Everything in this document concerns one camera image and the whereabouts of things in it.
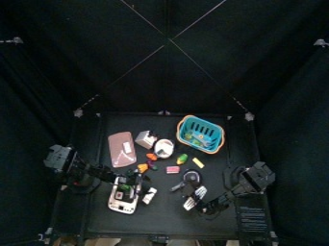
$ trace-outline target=white box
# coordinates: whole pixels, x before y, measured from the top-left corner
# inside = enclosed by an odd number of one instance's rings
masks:
[[[154,142],[156,141],[156,137],[148,136],[148,132],[150,131],[140,132],[135,139],[135,142],[147,149],[151,148]]]

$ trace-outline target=yellow object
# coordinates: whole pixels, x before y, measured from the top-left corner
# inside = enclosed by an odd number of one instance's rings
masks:
[[[205,167],[205,164],[197,158],[193,159],[193,162],[198,165],[199,168]]]
[[[146,163],[138,165],[139,172],[144,173],[148,170],[148,165]]]

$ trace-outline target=white container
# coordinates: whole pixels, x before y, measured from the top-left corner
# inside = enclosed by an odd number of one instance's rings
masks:
[[[167,159],[174,153],[173,141],[169,139],[159,139],[154,146],[154,153],[159,158]]]

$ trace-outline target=toy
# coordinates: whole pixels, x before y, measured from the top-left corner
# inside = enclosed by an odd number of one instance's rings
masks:
[[[198,165],[199,168],[205,167],[205,164],[197,158],[193,159],[193,162]]]
[[[182,155],[178,157],[178,162],[177,162],[177,164],[178,164],[178,165],[182,165],[182,164],[186,163],[186,161],[187,161],[187,154],[182,154]]]

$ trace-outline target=black mat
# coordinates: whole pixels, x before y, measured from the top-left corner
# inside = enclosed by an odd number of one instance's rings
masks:
[[[171,238],[198,239],[237,239],[238,222],[237,210],[233,206],[215,219],[201,215],[197,210],[186,211],[182,207],[185,199],[179,191],[170,188],[181,182],[185,169],[197,169],[203,176],[203,185],[209,192],[205,202],[210,201],[225,191],[222,171],[226,167],[253,165],[258,161],[257,144],[251,122],[245,116],[233,118],[221,116],[195,115],[221,125],[225,129],[226,141],[222,149],[209,155],[177,141],[177,126],[183,115],[159,116],[154,114],[115,114],[103,113],[84,116],[76,121],[71,143],[75,145],[82,158],[112,167],[108,135],[131,132],[135,139],[139,132],[155,131],[160,138],[175,141],[174,155],[159,160],[155,164],[158,171],[148,171],[151,186],[158,192],[148,205],[139,203],[134,214],[127,215],[108,209],[108,199],[112,185],[102,183],[90,195],[75,195],[70,190],[59,192],[52,226],[58,234],[78,234],[82,238],[99,236],[110,237],[148,237],[167,235]],[[124,174],[128,168],[135,169],[147,160],[148,150],[135,144],[138,161],[122,168],[112,168]],[[177,165],[182,153],[189,154],[189,160],[181,166],[179,174],[166,174],[166,166]],[[198,158],[205,163],[201,169],[191,161]]]
[[[226,126],[222,117],[203,117],[203,119]],[[102,153],[100,163],[111,165],[111,156],[107,136],[119,132],[131,132],[132,137],[146,130],[154,130],[160,138],[177,139],[175,132],[182,116],[140,116],[140,115],[103,115],[103,135],[102,135]],[[189,161],[181,167],[182,170],[195,168],[201,171],[205,178],[205,186],[209,190],[205,201],[211,200],[223,191],[222,171],[229,165],[229,152],[226,144],[215,155],[205,154],[189,146],[177,143],[174,155],[156,162],[158,171],[148,171],[151,186],[156,188],[158,193],[152,198],[150,205],[139,204],[132,215],[118,213],[108,209],[108,198],[112,186],[102,183],[91,196],[90,215],[87,223],[87,233],[111,234],[111,235],[148,235],[166,234],[182,237],[206,237],[226,238],[237,236],[235,210],[231,207],[217,219],[207,220],[201,216],[197,210],[186,211],[182,207],[183,198],[181,192],[170,192],[170,188],[181,181],[181,174],[166,174],[166,166],[175,165],[177,158],[182,153],[189,154]],[[128,167],[118,168],[115,171],[124,173],[128,168],[136,168],[138,163],[147,160],[148,150],[135,144],[138,161]],[[201,169],[191,161],[198,158],[205,163]]]

